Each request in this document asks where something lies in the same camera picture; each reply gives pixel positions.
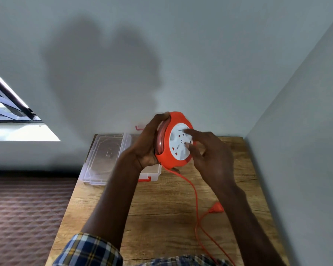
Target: plaid shirt sleeve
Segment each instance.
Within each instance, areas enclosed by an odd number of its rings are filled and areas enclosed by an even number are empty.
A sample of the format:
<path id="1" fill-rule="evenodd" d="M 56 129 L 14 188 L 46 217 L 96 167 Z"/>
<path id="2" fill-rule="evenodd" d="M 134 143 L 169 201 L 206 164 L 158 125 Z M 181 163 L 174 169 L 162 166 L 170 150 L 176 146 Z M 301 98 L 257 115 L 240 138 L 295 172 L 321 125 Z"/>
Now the plaid shirt sleeve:
<path id="1" fill-rule="evenodd" d="M 71 238 L 53 266 L 121 266 L 122 263 L 119 251 L 109 242 L 88 233 L 78 233 Z"/>

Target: orange plug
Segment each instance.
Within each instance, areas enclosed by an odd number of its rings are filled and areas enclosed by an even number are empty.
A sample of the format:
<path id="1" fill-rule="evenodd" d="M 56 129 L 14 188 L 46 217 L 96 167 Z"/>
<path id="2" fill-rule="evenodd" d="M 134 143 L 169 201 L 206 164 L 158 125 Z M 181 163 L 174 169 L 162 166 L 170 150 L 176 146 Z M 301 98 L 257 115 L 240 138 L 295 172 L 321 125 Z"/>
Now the orange plug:
<path id="1" fill-rule="evenodd" d="M 223 209 L 221 203 L 218 201 L 208 210 L 208 212 L 209 213 L 222 213 L 222 212 L 224 212 L 224 209 Z"/>

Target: forearm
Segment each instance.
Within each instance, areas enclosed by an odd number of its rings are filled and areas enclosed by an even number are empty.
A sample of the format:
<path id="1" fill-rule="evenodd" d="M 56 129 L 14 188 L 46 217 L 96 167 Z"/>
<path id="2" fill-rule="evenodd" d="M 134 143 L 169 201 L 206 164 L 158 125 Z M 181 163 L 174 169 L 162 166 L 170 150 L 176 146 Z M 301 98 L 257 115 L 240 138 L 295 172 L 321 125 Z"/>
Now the forearm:
<path id="1" fill-rule="evenodd" d="M 131 201 L 141 172 L 133 152 L 118 159 L 111 177 L 82 232 L 109 241 L 120 249 Z"/>
<path id="2" fill-rule="evenodd" d="M 244 191 L 234 184 L 216 195 L 231 223 L 244 265 L 285 265 L 250 209 Z"/>

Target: window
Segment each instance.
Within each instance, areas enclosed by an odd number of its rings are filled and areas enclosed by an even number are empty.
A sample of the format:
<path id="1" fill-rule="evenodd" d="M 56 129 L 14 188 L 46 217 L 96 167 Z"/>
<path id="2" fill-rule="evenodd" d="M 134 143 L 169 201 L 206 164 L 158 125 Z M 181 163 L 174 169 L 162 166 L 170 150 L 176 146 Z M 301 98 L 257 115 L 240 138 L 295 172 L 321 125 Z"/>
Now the window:
<path id="1" fill-rule="evenodd" d="M 42 122 L 2 78 L 0 78 L 0 122 Z"/>

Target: plastic storage box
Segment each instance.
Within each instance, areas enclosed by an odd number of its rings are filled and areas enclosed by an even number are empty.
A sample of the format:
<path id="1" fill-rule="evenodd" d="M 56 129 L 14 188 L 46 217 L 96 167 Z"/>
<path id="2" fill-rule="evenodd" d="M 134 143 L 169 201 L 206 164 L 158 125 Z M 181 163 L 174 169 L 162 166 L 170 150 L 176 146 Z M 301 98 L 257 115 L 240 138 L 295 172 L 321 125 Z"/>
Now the plastic storage box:
<path id="1" fill-rule="evenodd" d="M 91 185 L 105 185 L 118 157 L 131 144 L 132 136 L 128 133 L 97 135 L 80 172 L 80 178 Z M 139 181 L 157 181 L 161 171 L 161 165 L 148 166 L 141 172 Z"/>

